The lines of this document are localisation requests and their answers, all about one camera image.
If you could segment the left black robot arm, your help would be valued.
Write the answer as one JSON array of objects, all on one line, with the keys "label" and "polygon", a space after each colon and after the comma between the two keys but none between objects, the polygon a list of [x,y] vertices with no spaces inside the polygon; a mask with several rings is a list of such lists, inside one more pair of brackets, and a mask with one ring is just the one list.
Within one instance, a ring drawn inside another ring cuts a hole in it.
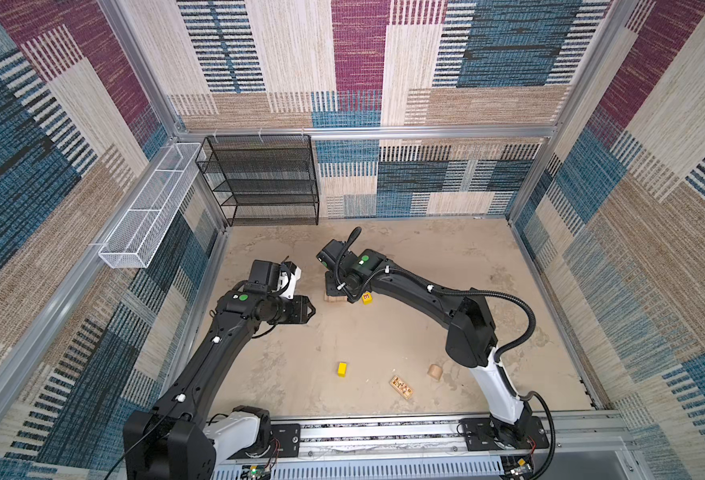
[{"label": "left black robot arm", "polygon": [[218,462],[234,455],[276,456],[268,410],[240,406],[222,419],[210,410],[260,326],[306,324],[316,313],[310,298],[294,292],[300,274],[288,260],[256,260],[248,279],[218,300],[208,333],[182,373],[150,410],[126,420],[122,463],[128,478],[208,479]]}]

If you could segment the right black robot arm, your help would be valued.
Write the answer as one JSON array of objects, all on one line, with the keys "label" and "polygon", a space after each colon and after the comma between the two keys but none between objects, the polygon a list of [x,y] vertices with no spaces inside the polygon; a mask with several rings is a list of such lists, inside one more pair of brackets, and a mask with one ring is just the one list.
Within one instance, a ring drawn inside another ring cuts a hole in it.
[{"label": "right black robot arm", "polygon": [[[522,395],[508,376],[502,355],[528,341],[537,326],[536,315],[520,298],[494,290],[456,290],[418,276],[394,260],[367,249],[357,255],[350,246],[360,230],[346,242],[330,240],[316,258],[330,272],[328,286],[356,303],[368,293],[398,300],[435,320],[447,330],[445,350],[454,362],[468,368],[489,404],[494,440],[504,446],[528,443],[533,425],[531,396]],[[496,323],[488,304],[490,298],[508,301],[527,316],[525,332],[500,346]]]}]

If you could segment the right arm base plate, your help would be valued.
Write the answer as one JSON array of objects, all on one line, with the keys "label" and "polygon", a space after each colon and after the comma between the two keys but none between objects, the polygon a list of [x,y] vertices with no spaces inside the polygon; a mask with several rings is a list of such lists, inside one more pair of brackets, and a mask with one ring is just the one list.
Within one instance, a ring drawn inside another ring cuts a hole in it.
[{"label": "right arm base plate", "polygon": [[500,422],[492,417],[462,419],[459,433],[469,451],[545,450],[551,446],[548,422],[534,416],[517,424]]}]

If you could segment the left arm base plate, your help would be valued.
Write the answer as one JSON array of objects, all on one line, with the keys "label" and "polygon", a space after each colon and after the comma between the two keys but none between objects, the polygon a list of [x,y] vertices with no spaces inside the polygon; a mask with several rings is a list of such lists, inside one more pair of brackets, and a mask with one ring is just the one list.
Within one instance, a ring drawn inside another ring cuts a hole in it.
[{"label": "left arm base plate", "polygon": [[260,428],[254,444],[232,454],[228,459],[250,459],[266,462],[275,457],[296,458],[302,439],[298,423],[272,424],[270,430]]}]

